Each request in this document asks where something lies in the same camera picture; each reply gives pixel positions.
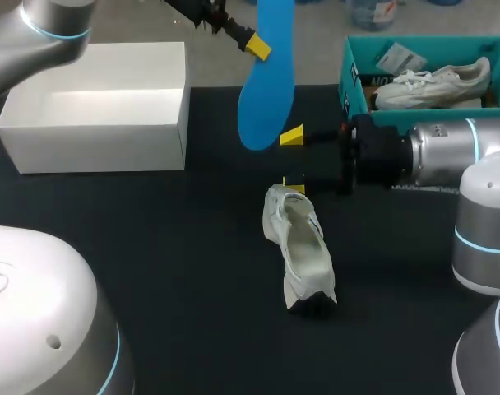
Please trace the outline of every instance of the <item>shoelace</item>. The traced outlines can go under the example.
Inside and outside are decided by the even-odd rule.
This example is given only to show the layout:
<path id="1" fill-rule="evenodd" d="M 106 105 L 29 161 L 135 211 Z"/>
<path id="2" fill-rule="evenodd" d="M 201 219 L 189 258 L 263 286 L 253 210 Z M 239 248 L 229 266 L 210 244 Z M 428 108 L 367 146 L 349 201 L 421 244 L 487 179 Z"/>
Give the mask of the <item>shoelace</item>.
<path id="1" fill-rule="evenodd" d="M 399 84 L 405 84 L 410 91 L 419 86 L 425 86 L 428 83 L 434 83 L 435 80 L 430 72 L 413 72 L 412 70 L 407 70 L 402 73 L 399 77 L 395 78 L 393 82 Z"/>

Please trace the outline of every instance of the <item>shoe insole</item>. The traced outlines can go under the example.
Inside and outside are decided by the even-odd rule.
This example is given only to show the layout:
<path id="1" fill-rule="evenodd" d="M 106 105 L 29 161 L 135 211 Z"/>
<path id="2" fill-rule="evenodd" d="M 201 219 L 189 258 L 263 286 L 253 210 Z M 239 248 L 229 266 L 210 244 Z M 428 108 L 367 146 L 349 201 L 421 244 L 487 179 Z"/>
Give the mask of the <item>shoe insole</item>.
<path id="1" fill-rule="evenodd" d="M 257 33 L 272 52 L 265 62 L 256 60 L 239 97 L 239 136 L 249 150 L 270 146 L 289 117 L 294 101 L 293 28 L 294 0 L 258 0 Z"/>
<path id="2" fill-rule="evenodd" d="M 290 264 L 294 272 L 300 276 L 323 276 L 329 272 L 328 256 L 314 229 L 307 218 L 300 216 L 290 207 L 285 207 L 292 226 L 289 231 L 287 248 L 290 252 Z"/>

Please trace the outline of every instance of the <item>white box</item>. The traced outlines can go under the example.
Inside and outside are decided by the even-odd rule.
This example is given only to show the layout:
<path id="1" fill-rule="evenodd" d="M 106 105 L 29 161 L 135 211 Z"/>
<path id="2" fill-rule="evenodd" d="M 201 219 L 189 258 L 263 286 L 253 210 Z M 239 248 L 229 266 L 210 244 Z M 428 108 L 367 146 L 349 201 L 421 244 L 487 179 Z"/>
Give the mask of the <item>white box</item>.
<path id="1" fill-rule="evenodd" d="M 11 90 L 0 138 L 20 173 L 184 170 L 184 43 L 90 44 Z"/>

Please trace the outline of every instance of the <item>floor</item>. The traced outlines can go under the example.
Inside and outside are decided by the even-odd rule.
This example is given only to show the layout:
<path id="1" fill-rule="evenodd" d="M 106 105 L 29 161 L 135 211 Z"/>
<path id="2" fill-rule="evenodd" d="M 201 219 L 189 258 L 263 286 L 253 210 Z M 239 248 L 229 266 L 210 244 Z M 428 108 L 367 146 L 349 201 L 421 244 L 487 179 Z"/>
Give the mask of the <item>floor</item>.
<path id="1" fill-rule="evenodd" d="M 20 0 L 0 0 L 0 13 Z M 427 0 L 406 0 L 394 25 L 383 35 L 500 35 L 500 0 L 463 0 L 456 7 L 439 7 Z M 255 7 L 228 0 L 228 12 L 245 26 L 256 25 Z M 294 50 L 299 85 L 337 83 L 345 37 L 368 34 L 351 25 L 341 0 L 299 5 L 296 9 Z M 160 0 L 100 0 L 92 41 L 187 43 L 193 86 L 241 86 L 252 67 L 250 55 L 240 53 L 224 34 L 194 30 Z"/>

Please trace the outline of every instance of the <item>teal shoe box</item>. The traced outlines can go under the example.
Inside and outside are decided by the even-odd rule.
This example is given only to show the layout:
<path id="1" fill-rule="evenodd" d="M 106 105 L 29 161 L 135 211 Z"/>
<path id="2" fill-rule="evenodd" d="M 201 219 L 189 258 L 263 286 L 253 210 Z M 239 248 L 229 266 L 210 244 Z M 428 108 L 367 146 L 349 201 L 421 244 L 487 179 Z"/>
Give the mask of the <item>teal shoe box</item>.
<path id="1" fill-rule="evenodd" d="M 390 75 L 377 67 L 382 56 L 398 43 L 427 60 L 422 71 L 446 65 L 463 66 L 485 56 L 491 62 L 491 90 L 498 107 L 482 109 L 403 109 L 369 111 L 362 81 L 387 83 Z M 377 126 L 397 126 L 400 134 L 417 122 L 478 119 L 500 116 L 500 36 L 349 36 L 341 69 L 340 100 L 348 119 L 371 112 Z"/>

